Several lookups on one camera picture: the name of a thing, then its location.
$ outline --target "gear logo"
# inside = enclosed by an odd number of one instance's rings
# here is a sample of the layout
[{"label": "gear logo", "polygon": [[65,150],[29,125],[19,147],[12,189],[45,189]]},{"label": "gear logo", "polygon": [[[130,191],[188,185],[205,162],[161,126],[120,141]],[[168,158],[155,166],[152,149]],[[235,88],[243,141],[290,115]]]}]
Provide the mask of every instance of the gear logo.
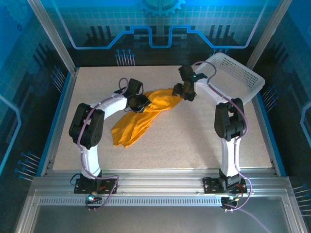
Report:
[{"label": "gear logo", "polygon": [[17,23],[22,23],[26,19],[27,4],[26,0],[0,0],[0,6],[4,6]]},{"label": "gear logo", "polygon": [[184,3],[186,3],[185,0],[138,0],[141,10],[144,10],[146,14],[150,13],[152,16],[158,15],[159,17],[174,14]]}]

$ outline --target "white plastic basket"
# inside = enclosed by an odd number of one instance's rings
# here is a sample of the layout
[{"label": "white plastic basket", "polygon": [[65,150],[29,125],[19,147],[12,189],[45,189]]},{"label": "white plastic basket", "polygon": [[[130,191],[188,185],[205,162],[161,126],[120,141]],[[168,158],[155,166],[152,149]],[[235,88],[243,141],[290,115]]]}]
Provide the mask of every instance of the white plastic basket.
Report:
[{"label": "white plastic basket", "polygon": [[[217,68],[216,75],[210,83],[222,94],[229,98],[240,98],[245,105],[249,102],[264,86],[265,80],[246,66],[230,58],[224,53],[216,53],[206,60],[213,63]],[[202,63],[195,73],[204,73],[210,77],[214,73],[214,68]],[[224,100],[211,90],[209,94],[214,98],[215,104]]]}]

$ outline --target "speckled tabletop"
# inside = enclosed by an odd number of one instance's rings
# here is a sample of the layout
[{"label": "speckled tabletop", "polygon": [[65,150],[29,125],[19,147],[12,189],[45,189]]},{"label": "speckled tabletop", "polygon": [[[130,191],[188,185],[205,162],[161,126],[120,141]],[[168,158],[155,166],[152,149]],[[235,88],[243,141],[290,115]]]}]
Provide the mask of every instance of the speckled tabletop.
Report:
[{"label": "speckled tabletop", "polygon": [[[144,83],[145,91],[172,88],[181,82],[178,66],[83,67],[80,68],[61,135],[54,170],[79,170],[80,153],[69,137],[69,127],[78,104],[91,104],[110,96],[122,77]],[[271,167],[252,102],[244,106],[249,134],[240,145],[241,167]],[[162,112],[146,134],[129,148],[114,147],[111,128],[126,114],[119,111],[104,122],[99,143],[102,169],[139,168],[219,168],[221,141],[214,130],[215,112],[197,96],[193,102],[181,101]]]}]

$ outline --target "mounting plate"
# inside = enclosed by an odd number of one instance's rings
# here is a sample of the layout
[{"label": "mounting plate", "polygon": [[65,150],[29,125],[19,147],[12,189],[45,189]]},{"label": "mounting plate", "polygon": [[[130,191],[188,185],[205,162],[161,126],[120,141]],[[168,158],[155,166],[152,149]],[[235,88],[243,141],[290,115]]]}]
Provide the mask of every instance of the mounting plate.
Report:
[{"label": "mounting plate", "polygon": [[218,193],[226,193],[226,194],[238,194],[243,192],[243,194],[247,193],[247,187],[245,179],[241,179],[240,185],[242,185],[242,190],[237,187],[237,185],[224,190],[224,188],[220,185],[218,178],[211,178],[211,177],[205,177],[202,179],[203,181],[203,188],[205,194],[218,194]]},{"label": "mounting plate", "polygon": [[96,191],[98,194],[109,194],[117,179],[96,180],[96,183],[88,183],[84,179],[77,179],[74,187],[75,194],[90,194]]}]

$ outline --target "orange fabric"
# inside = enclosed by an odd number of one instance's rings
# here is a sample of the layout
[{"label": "orange fabric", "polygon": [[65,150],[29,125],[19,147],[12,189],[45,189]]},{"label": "orange fabric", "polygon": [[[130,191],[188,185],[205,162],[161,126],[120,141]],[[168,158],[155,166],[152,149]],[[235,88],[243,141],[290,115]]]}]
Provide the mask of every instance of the orange fabric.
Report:
[{"label": "orange fabric", "polygon": [[172,96],[172,91],[171,88],[144,93],[151,104],[144,109],[143,113],[130,112],[116,123],[111,130],[113,145],[129,147],[146,132],[161,111],[174,108],[182,99]]}]

